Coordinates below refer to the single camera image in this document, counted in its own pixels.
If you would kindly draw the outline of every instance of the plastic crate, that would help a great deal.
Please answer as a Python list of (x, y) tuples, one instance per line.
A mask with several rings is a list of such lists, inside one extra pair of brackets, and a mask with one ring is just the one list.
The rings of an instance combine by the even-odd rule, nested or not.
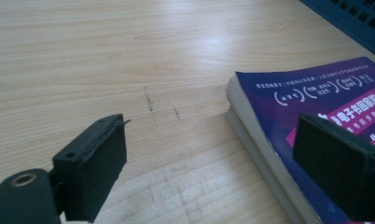
[(375, 0), (300, 0), (375, 54)]

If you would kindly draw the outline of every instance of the stack of books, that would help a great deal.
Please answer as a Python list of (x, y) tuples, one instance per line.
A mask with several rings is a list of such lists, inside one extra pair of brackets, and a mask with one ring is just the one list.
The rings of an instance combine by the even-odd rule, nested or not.
[(375, 63), (362, 57), (297, 71), (237, 72), (226, 96), (229, 122), (292, 222), (353, 223), (293, 160), (293, 144), (305, 113), (375, 145)]

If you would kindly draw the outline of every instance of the dark blue plastic basket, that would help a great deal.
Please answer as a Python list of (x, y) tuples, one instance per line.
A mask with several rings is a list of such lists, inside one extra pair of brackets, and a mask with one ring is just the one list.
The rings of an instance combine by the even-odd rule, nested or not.
[(375, 0), (300, 0), (375, 54)]

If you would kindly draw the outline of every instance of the purple book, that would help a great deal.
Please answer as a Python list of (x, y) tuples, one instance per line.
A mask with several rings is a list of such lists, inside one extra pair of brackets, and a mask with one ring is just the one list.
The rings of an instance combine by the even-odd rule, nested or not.
[(333, 121), (375, 145), (375, 63), (357, 58), (236, 75), (261, 129), (315, 213), (324, 223), (353, 223), (293, 161), (292, 146), (300, 113)]

